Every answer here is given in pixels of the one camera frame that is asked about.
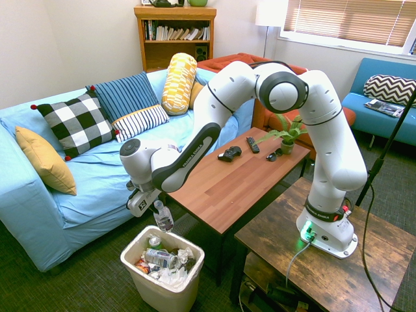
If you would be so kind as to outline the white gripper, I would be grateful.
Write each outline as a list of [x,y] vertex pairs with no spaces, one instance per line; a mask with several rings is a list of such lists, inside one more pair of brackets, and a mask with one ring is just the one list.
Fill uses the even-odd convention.
[[[151,204],[157,199],[157,196],[160,193],[160,190],[152,190],[149,192],[140,192],[139,190],[134,190],[126,203],[126,207],[133,216],[141,217],[151,206]],[[160,214],[159,210],[154,206],[150,207],[150,209],[154,215]]]

